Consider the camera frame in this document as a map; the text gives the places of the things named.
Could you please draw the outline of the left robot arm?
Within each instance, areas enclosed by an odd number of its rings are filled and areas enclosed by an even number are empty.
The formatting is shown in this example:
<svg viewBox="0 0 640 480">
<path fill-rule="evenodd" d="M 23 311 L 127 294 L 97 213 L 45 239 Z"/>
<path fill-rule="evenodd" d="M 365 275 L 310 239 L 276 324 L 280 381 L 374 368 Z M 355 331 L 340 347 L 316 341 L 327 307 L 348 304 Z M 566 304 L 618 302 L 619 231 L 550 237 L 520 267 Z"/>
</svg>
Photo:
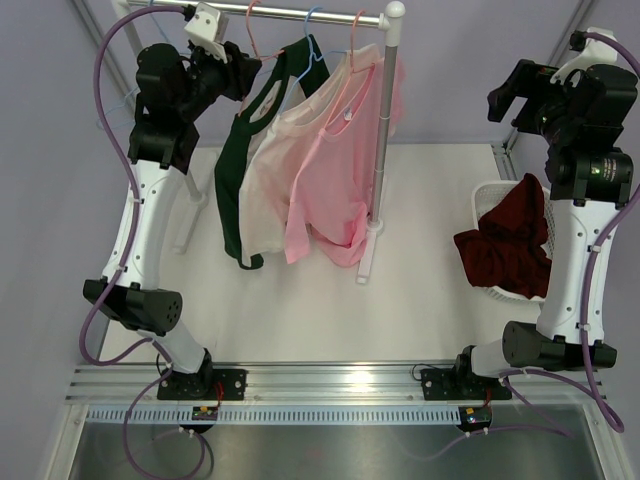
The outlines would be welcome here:
<svg viewBox="0 0 640 480">
<path fill-rule="evenodd" d="M 169 216 L 199 140 L 195 122 L 223 96 L 240 101 L 260 63 L 232 42 L 219 55 L 194 46 L 184 57 L 171 45 L 144 48 L 137 57 L 134 127 L 125 165 L 132 174 L 114 253 L 83 296 L 109 320 L 160 346 L 167 360 L 163 399 L 204 399 L 218 383 L 211 355 L 181 321 L 180 293 L 159 286 L 160 257 Z"/>
</svg>

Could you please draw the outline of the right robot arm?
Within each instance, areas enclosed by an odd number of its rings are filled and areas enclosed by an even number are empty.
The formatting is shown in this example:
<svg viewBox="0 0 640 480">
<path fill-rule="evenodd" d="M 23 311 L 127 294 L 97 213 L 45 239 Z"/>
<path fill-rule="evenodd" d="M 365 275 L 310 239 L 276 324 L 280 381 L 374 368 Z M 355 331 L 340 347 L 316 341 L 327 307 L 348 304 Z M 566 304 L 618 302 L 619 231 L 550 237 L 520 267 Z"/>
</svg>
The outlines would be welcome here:
<svg viewBox="0 0 640 480">
<path fill-rule="evenodd" d="M 554 82 L 556 72 L 521 60 L 488 95 L 492 122 L 504 118 L 515 98 L 524 98 L 513 126 L 549 145 L 545 173 L 555 234 L 537 321 L 510 321 L 499 340 L 458 355 L 450 384 L 464 399 L 480 400 L 487 392 L 510 398 L 498 381 L 507 370 L 601 370 L 617 360 L 605 342 L 601 310 L 615 234 L 611 223 L 630 204 L 633 177 L 631 158 L 614 144 L 637 99 L 638 78 L 610 64 L 575 69 L 576 81 Z"/>
</svg>

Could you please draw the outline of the cream white t shirt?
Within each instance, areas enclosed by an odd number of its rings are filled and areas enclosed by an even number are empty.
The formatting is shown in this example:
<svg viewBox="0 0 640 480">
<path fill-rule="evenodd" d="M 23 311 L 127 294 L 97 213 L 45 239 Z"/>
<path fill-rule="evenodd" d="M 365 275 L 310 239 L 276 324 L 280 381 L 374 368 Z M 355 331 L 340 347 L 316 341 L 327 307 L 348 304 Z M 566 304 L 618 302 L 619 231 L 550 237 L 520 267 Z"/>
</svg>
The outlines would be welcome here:
<svg viewBox="0 0 640 480">
<path fill-rule="evenodd" d="M 367 45 L 345 55 L 329 78 L 312 94 L 297 88 L 267 129 L 250 160 L 239 192 L 241 261 L 244 266 L 262 253 L 284 249 L 285 223 L 295 177 L 340 90 L 350 64 L 366 67 L 381 59 L 379 47 Z"/>
</svg>

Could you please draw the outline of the green and white t shirt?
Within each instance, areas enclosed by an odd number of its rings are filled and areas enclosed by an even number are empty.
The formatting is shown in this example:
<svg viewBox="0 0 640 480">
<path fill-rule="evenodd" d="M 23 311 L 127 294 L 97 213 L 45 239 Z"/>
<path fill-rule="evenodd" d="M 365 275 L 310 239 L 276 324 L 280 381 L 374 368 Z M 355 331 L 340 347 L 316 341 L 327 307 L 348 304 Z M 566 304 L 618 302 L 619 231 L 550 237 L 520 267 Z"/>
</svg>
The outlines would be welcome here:
<svg viewBox="0 0 640 480">
<path fill-rule="evenodd" d="M 311 54 L 321 54 L 313 36 L 304 37 L 283 49 L 284 53 L 277 57 L 260 91 L 241 114 L 236 114 L 214 168 L 224 250 L 243 270 L 257 270 L 263 266 L 263 258 L 259 254 L 248 261 L 243 259 L 239 192 L 247 167 L 265 139 L 268 127 L 275 120 L 287 91 L 293 88 L 293 98 L 301 102 L 316 92 L 330 76 L 323 61 L 309 61 Z"/>
</svg>

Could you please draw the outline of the dark red t shirt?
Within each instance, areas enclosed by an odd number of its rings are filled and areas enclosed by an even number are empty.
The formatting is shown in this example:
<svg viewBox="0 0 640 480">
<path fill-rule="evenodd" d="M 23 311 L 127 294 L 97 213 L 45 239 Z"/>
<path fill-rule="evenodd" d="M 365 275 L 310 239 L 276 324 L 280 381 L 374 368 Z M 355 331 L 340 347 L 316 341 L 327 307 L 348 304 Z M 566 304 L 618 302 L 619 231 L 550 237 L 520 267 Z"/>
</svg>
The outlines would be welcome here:
<svg viewBox="0 0 640 480">
<path fill-rule="evenodd" d="M 538 179 L 527 173 L 477 228 L 453 236 L 472 286 L 497 286 L 528 299 L 546 296 L 552 261 L 543 249 L 548 240 L 544 206 Z"/>
</svg>

